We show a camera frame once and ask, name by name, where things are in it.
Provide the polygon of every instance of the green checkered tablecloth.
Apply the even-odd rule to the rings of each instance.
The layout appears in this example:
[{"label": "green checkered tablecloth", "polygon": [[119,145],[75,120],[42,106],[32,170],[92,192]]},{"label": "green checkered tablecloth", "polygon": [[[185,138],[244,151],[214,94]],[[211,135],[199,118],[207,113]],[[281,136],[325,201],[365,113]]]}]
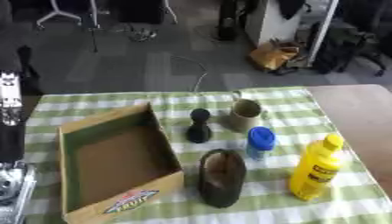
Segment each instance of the green checkered tablecloth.
[{"label": "green checkered tablecloth", "polygon": [[[254,162],[244,153],[246,136],[220,125],[238,97],[261,103],[261,125],[277,133],[278,144],[266,160]],[[346,165],[319,199],[303,202],[292,196],[287,180],[301,150],[337,130],[312,95],[302,87],[243,89],[235,93],[119,93],[46,95],[26,130],[25,160],[38,169],[38,186],[27,211],[28,224],[63,223],[56,129],[113,108],[151,102],[185,171],[185,188],[149,205],[122,213],[112,223],[392,223],[388,196],[348,146]],[[184,139],[192,109],[208,109],[213,139],[193,144]],[[201,156],[213,149],[238,149],[248,168],[241,197],[226,209],[200,202],[195,184]]]}]

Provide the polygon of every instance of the yellow plastic bottle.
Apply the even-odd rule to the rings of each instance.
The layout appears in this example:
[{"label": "yellow plastic bottle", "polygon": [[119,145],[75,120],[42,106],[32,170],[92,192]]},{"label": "yellow plastic bottle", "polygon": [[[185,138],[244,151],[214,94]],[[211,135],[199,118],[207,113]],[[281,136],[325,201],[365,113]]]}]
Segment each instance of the yellow plastic bottle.
[{"label": "yellow plastic bottle", "polygon": [[290,190],[301,200],[317,198],[342,166],[335,154],[343,146],[343,139],[335,134],[310,143],[290,179]]}]

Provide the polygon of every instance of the beige mug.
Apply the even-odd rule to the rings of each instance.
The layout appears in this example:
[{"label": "beige mug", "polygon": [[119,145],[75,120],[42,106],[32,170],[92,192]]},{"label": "beige mug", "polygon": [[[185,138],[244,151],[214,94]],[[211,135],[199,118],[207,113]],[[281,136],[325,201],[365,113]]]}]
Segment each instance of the beige mug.
[{"label": "beige mug", "polygon": [[233,130],[247,133],[260,126],[262,107],[256,101],[239,99],[231,108],[229,120]]}]

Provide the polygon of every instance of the blue lid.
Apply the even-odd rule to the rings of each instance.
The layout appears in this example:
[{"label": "blue lid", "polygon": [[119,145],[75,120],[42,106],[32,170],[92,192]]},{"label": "blue lid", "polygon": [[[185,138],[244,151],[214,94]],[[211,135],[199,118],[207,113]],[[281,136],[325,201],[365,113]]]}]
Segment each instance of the blue lid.
[{"label": "blue lid", "polygon": [[274,132],[264,127],[255,127],[248,133],[248,143],[259,151],[273,150],[276,138]]}]

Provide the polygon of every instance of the open cardboard tray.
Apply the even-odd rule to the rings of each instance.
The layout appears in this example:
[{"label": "open cardboard tray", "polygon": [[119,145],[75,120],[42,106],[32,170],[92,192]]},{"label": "open cardboard tray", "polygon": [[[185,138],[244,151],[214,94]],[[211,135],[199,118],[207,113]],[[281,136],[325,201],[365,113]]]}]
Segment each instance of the open cardboard tray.
[{"label": "open cardboard tray", "polygon": [[102,223],[183,186],[184,173],[150,104],[59,128],[62,214]]}]

